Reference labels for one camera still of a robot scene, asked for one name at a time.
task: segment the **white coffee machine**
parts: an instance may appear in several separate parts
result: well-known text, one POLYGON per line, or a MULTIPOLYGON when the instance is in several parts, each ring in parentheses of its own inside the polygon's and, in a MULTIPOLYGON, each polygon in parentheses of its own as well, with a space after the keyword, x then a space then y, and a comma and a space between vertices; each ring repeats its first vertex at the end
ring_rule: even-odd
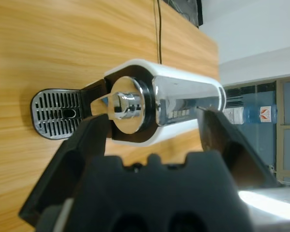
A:
POLYGON ((148 146, 198 128, 197 107, 222 111, 225 104, 222 85, 210 77, 133 59, 82 90, 39 92, 31 112, 49 139, 68 138, 83 118, 107 114, 112 140, 148 146))

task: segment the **drip tray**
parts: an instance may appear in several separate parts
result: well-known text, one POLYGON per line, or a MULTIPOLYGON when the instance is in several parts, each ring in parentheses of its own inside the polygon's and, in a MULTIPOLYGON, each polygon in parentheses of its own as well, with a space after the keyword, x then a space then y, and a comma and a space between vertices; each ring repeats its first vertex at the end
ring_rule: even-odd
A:
POLYGON ((84 118, 80 92, 46 89, 36 94, 31 102, 36 131, 47 139, 69 138, 84 118))

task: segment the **drip tray grille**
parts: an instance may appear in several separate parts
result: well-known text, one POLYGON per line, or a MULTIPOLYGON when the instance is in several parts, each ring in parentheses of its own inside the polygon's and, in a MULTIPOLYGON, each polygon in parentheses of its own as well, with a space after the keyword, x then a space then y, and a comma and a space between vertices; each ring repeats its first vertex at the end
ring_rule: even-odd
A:
POLYGON ((32 99, 31 115, 36 131, 43 137, 68 138, 83 119, 80 91, 43 90, 32 99))

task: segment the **black cable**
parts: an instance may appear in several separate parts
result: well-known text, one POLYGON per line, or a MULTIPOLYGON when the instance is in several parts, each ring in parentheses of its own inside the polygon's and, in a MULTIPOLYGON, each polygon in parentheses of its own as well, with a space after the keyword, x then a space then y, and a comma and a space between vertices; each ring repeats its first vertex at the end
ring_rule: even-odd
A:
POLYGON ((162 54, 161 54, 161 8, 160 8, 160 0, 158 2, 158 12, 159 12, 159 64, 162 64, 162 54))

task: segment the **wooden table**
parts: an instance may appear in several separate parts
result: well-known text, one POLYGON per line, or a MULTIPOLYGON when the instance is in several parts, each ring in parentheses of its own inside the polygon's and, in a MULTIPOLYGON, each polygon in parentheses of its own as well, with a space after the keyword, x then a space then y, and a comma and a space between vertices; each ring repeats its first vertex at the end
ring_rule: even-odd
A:
MULTIPOLYGON (((214 42, 161 2, 163 64, 218 78, 214 42)), ((17 213, 61 141, 33 129, 29 103, 44 88, 83 88, 129 59, 157 62, 156 0, 0 0, 0 231, 31 231, 17 213)), ((125 164, 158 153, 182 162, 192 131, 150 147, 107 142, 125 164)))

